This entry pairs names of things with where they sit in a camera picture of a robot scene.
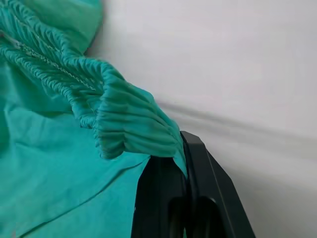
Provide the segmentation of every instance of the teal garment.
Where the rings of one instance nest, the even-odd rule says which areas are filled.
[[[101,19],[97,0],[0,0],[0,238],[128,238],[150,155],[186,175],[152,95],[83,56]]]

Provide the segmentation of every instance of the white backdrop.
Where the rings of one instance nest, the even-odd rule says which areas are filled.
[[[257,238],[317,237],[317,1],[107,0],[90,54],[231,176]]]

